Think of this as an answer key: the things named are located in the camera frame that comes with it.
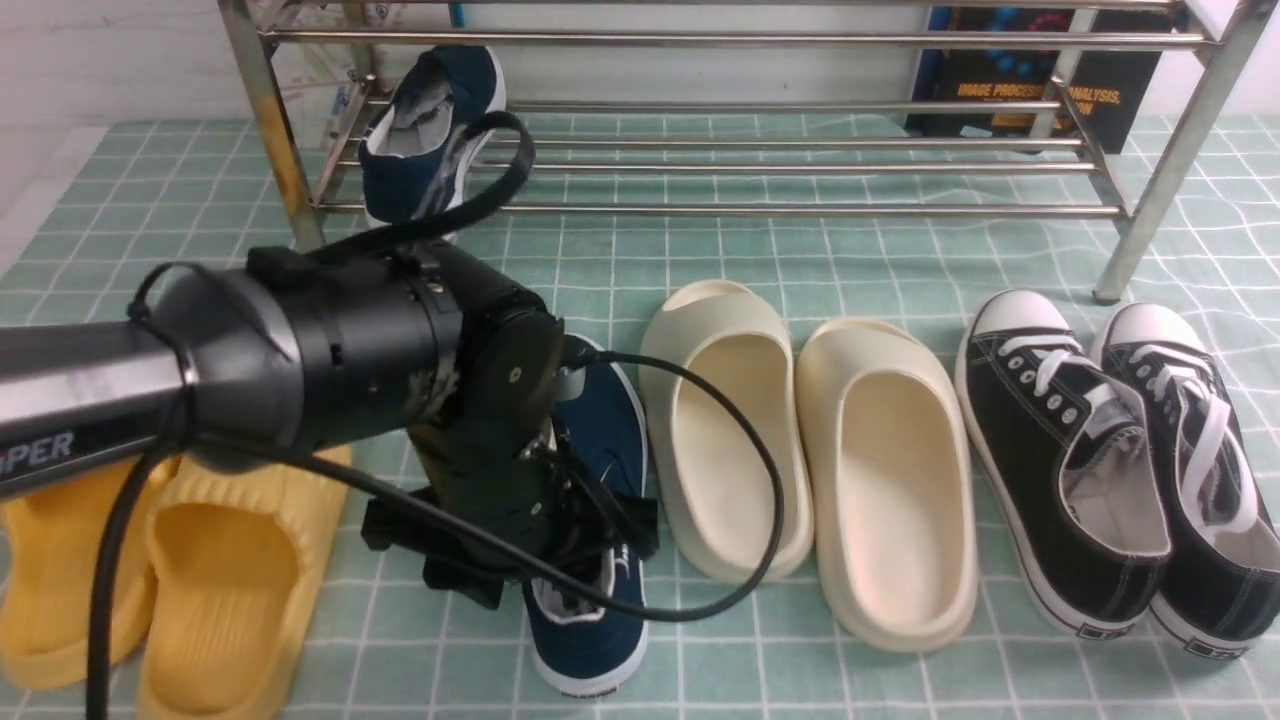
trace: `beige slide sandal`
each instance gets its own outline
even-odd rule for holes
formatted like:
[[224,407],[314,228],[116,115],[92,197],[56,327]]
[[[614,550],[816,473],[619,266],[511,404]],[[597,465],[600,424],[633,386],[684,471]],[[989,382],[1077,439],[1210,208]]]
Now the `beige slide sandal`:
[[[794,571],[813,544],[813,502],[782,319],[741,284],[700,281],[663,304],[641,352],[705,378],[760,433],[786,491],[782,541],[767,579]],[[692,383],[640,368],[640,396],[676,544],[707,575],[744,580],[759,565],[773,524],[764,462],[733,418]]]
[[796,404],[836,619],[890,651],[954,641],[973,616],[978,550],[969,441],[946,369],[892,325],[842,318],[800,352]]

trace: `shoe tongue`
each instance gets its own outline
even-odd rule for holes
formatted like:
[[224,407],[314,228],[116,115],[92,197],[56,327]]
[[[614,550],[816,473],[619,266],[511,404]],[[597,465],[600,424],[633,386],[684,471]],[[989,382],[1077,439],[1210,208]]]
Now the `shoe tongue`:
[[1084,393],[1084,400],[1089,416],[1080,425],[1071,454],[1066,457],[1066,470],[1076,477],[1119,460],[1119,456],[1137,452],[1147,439],[1142,424],[1110,384],[1098,384]]

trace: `navy blue sneaker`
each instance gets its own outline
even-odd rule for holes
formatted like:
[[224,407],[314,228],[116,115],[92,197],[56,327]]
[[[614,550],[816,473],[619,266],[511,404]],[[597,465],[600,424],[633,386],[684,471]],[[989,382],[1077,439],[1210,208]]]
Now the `navy blue sneaker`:
[[[564,342],[599,350],[579,336]],[[649,443],[640,398],[617,366],[594,365],[585,373],[582,393],[557,405],[556,413],[582,462],[605,487],[641,497]],[[600,557],[595,584],[616,600],[644,605],[643,575],[639,553],[622,546]],[[524,594],[534,634],[534,665],[561,693],[580,698],[608,694],[640,666],[649,643],[646,621],[566,597],[545,580],[525,583]]]
[[404,223],[462,202],[471,161],[488,133],[444,167],[453,132],[507,108],[498,58],[488,47],[433,47],[401,79],[360,141],[369,227]]

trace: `yellow slide sandal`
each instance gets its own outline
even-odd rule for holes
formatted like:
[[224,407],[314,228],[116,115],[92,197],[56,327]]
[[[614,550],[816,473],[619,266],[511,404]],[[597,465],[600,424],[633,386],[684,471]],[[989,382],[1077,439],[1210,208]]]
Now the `yellow slide sandal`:
[[[349,465],[351,450],[320,457]],[[275,716],[346,497],[347,486],[282,465],[243,475],[183,465],[147,518],[160,585],[138,717]]]
[[[45,691],[84,679],[88,596],[102,527],[133,460],[4,503],[13,569],[0,607],[0,657],[19,688]],[[155,575],[142,537],[147,509],[178,468],[151,473],[125,533],[111,612],[111,662],[142,641],[151,624]]]

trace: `slipper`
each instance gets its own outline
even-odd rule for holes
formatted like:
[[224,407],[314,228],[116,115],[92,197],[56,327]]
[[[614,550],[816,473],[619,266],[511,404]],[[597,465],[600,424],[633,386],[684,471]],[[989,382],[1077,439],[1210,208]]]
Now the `slipper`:
[[[773,307],[730,281],[672,295],[641,352],[698,373],[746,415],[782,474],[782,542],[767,579],[790,574],[813,546],[813,501],[796,427],[791,341]],[[707,575],[737,583],[760,562],[773,491],[750,439],[692,383],[640,368],[663,505],[680,551]]]
[[[319,454],[349,464],[351,450]],[[284,705],[347,486],[187,462],[147,518],[159,577],[138,717],[255,720]]]
[[[102,527],[133,460],[4,503],[13,569],[0,609],[0,657],[10,683],[45,691],[84,679],[88,598]],[[151,624],[156,582],[142,524],[178,466],[157,466],[138,500],[120,553],[111,606],[111,662],[119,662]]]
[[796,364],[818,577],[836,619],[883,650],[936,650],[978,597],[969,441],[923,343],[859,318],[819,327]]

